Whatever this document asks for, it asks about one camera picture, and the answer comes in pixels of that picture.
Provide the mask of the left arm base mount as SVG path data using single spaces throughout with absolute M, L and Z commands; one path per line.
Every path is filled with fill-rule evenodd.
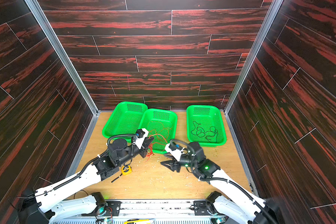
M 106 200 L 105 205 L 99 205 L 93 212 L 82 214 L 83 217 L 117 217 L 121 208 L 121 201 Z

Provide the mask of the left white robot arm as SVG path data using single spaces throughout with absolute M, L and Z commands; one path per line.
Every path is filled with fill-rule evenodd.
M 148 130 L 143 128 L 134 134 L 111 136 L 107 140 L 106 151 L 88 161 L 80 172 L 47 187 L 26 192 L 18 208 L 19 222 L 53 224 L 106 207 L 106 201 L 99 192 L 79 199 L 69 200 L 68 197 L 116 174 L 122 166 L 130 165 L 137 155 L 146 157 L 154 140 L 148 134 Z

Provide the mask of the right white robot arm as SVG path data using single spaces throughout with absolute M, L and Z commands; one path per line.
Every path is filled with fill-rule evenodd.
M 168 161 L 161 164 L 171 171 L 181 167 L 190 170 L 201 182 L 217 189 L 206 198 L 210 214 L 226 215 L 239 224 L 283 224 L 279 205 L 271 199 L 262 199 L 230 178 L 216 163 L 206 158 L 198 142 L 186 143 L 171 139 L 165 146 Z

